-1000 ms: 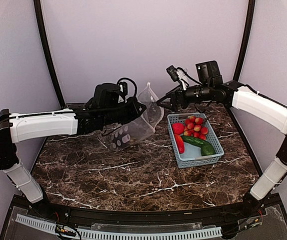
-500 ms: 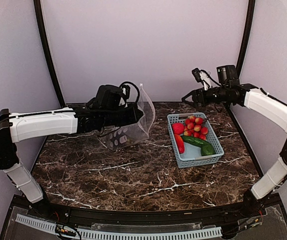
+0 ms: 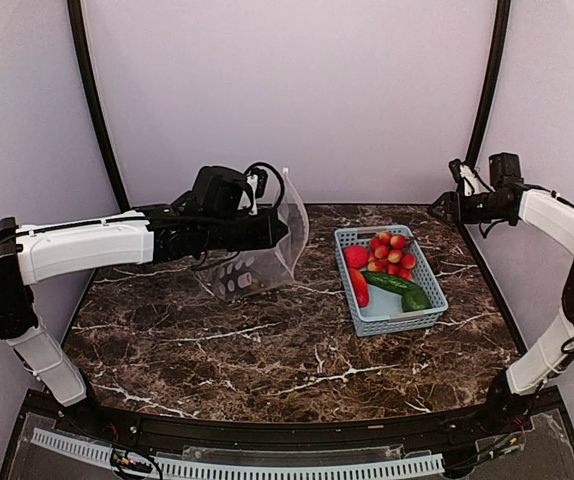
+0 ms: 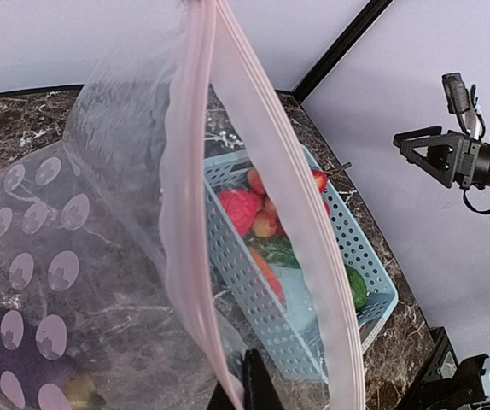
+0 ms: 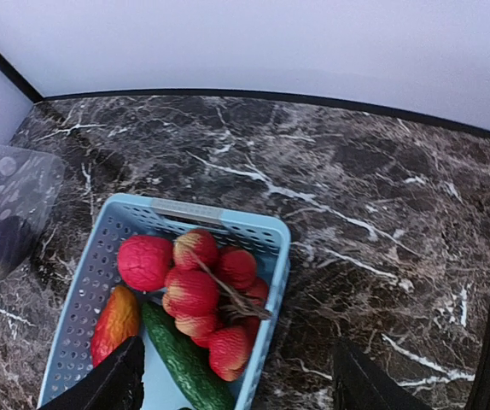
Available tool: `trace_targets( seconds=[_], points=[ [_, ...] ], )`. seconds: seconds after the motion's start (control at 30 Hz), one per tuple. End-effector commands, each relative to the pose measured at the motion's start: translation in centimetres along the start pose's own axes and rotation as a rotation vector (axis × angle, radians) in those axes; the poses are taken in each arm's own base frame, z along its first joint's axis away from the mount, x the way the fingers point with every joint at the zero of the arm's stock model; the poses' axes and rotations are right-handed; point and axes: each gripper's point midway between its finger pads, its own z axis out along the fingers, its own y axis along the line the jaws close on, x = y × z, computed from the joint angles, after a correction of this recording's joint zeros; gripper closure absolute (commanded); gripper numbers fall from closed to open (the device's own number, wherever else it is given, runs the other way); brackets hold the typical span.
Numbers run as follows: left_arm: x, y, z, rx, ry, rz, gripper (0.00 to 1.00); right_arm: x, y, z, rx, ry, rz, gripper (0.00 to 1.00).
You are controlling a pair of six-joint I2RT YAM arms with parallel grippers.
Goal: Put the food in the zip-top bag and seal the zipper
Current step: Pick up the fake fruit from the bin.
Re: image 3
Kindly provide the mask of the clear dotted zip top bag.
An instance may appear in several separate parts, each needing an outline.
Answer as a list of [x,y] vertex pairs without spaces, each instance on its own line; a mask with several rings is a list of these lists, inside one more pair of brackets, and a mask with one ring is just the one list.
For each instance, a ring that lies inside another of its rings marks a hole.
[[310,224],[305,205],[291,180],[288,167],[282,169],[281,176],[285,183],[285,195],[278,207],[278,217],[287,224],[289,233],[273,248],[245,251],[220,265],[195,273],[196,279],[213,297],[227,302],[241,299],[224,300],[214,292],[214,283],[218,269],[225,266],[228,262],[238,260],[246,261],[251,259],[253,262],[266,265],[267,269],[279,270],[287,277],[287,280],[279,287],[294,281],[296,264],[308,242]]

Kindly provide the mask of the purple toy eggplant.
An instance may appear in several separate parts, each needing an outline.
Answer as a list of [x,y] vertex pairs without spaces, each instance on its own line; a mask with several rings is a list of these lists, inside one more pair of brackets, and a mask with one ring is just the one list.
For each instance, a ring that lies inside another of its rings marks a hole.
[[214,292],[224,300],[243,298],[279,287],[287,277],[262,263],[238,260],[218,269]]

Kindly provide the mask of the red toy berry bunch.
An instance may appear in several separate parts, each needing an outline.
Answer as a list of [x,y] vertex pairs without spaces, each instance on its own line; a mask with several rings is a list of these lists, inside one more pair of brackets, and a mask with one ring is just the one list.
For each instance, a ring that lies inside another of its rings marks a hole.
[[381,231],[369,241],[366,269],[412,281],[418,264],[412,253],[415,245],[414,237]]

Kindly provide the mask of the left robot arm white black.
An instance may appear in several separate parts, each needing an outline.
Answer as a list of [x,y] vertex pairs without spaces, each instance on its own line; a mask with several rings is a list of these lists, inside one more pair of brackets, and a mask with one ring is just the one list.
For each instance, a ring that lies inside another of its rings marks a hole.
[[33,285],[83,270],[113,265],[164,263],[224,250],[276,246],[288,227],[274,207],[228,217],[184,211],[172,205],[139,207],[122,214],[48,226],[0,221],[0,340],[6,342],[69,408],[68,417],[87,436],[108,427],[107,412],[47,331],[34,306]]

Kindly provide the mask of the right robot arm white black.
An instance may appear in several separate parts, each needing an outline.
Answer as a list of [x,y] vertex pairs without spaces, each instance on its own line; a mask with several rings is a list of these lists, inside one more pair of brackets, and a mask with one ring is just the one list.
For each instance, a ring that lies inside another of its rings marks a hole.
[[[516,234],[502,227],[499,236],[486,246],[479,234],[456,221],[451,209],[455,197],[452,190],[431,194],[430,209],[458,227],[472,244],[472,255],[520,354],[518,361],[524,362],[529,355],[539,353],[536,343],[545,338],[545,331],[558,315],[572,254],[544,234],[530,233],[526,226],[520,226]],[[574,363],[553,383],[562,388],[574,421]]]

